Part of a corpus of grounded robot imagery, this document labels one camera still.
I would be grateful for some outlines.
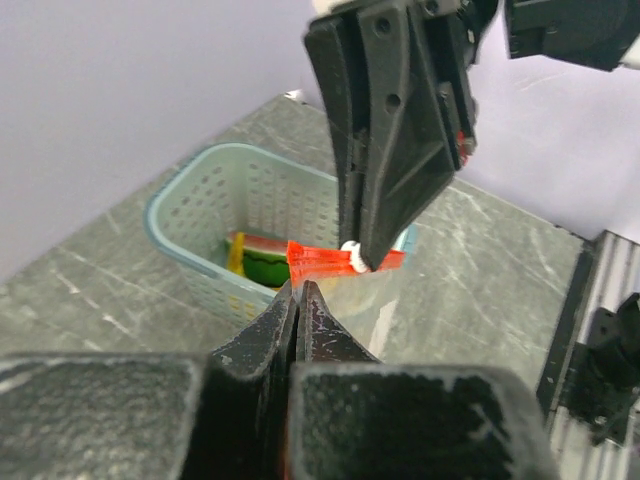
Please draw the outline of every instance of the basket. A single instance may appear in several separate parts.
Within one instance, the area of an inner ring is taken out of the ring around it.
[[[228,271],[232,231],[336,248],[337,181],[259,148],[228,143],[197,154],[149,200],[145,228],[174,259],[195,300],[244,327],[275,292]],[[395,248],[411,250],[411,228]]]

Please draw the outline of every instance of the gray table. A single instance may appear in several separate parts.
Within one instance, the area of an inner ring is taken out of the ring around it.
[[[216,141],[333,170],[322,114],[283,97]],[[0,287],[0,353],[207,351],[236,333],[193,302],[175,265],[147,241],[143,209],[165,178]],[[534,387],[581,241],[459,181],[417,228],[396,315],[377,332],[380,357],[506,366]],[[370,342],[373,325],[347,327]]]

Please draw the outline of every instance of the marbled surface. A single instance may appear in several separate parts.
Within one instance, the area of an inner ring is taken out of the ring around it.
[[[333,171],[322,114],[285,98],[215,141],[251,143]],[[206,351],[236,333],[194,303],[173,262],[146,238],[143,208],[164,178],[0,287],[0,354]],[[581,241],[463,182],[417,228],[381,357],[505,366],[534,387]]]

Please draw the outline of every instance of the wall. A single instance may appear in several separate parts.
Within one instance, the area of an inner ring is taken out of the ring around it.
[[[299,0],[3,0],[0,282],[274,95]]]
[[[640,71],[508,60],[505,38],[496,19],[470,72],[480,145],[460,177],[582,236],[640,242]]]

